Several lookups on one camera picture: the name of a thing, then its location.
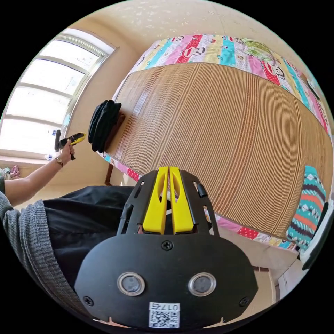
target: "wristwatch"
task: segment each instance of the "wristwatch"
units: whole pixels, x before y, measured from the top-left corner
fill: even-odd
[[[61,157],[56,157],[56,161],[57,161],[58,164],[61,165],[62,168],[64,167],[63,160],[61,159]]]

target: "window sill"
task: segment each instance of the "window sill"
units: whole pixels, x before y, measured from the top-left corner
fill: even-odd
[[[46,165],[48,160],[39,160],[39,159],[28,159],[28,158],[17,158],[17,157],[7,157],[0,155],[0,166],[3,167],[13,167],[17,165],[20,167],[27,168],[39,168],[43,165]]]

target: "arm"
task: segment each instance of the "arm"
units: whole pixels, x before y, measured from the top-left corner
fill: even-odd
[[[71,161],[71,153],[74,154],[74,147],[70,146],[70,143],[68,141],[60,154],[63,166]],[[7,199],[13,207],[28,201],[44,188],[61,168],[62,166],[54,159],[25,178],[5,180]]]

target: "gray sweater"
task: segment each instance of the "gray sweater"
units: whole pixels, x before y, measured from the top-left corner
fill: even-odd
[[[0,176],[0,220],[16,256],[35,282],[60,305],[89,316],[54,256],[43,201],[21,212],[13,209]]]

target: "red polka dot fabric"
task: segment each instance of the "red polka dot fabric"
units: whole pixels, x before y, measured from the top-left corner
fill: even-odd
[[[140,175],[138,173],[134,172],[132,169],[128,168],[127,174],[128,174],[129,177],[134,179],[136,182],[139,181]]]
[[[268,63],[265,64],[264,61],[261,61],[261,64],[263,66],[263,70],[264,70],[264,73],[265,73],[265,76],[267,77],[267,79],[279,86],[278,77],[268,70],[268,69],[270,69],[272,71],[272,68],[271,68],[270,64],[268,64]]]
[[[201,40],[201,38],[203,37],[203,35],[194,35],[191,42],[188,43],[188,45],[185,47],[185,49],[182,51],[181,56],[177,59],[176,64],[180,64],[180,63],[187,63],[189,61],[190,57],[187,57],[185,55],[185,52],[190,49],[190,48],[197,48],[198,44]]]
[[[257,231],[251,230],[247,227],[242,227],[238,231],[238,234],[245,237],[245,238],[254,240],[258,236],[259,233]]]

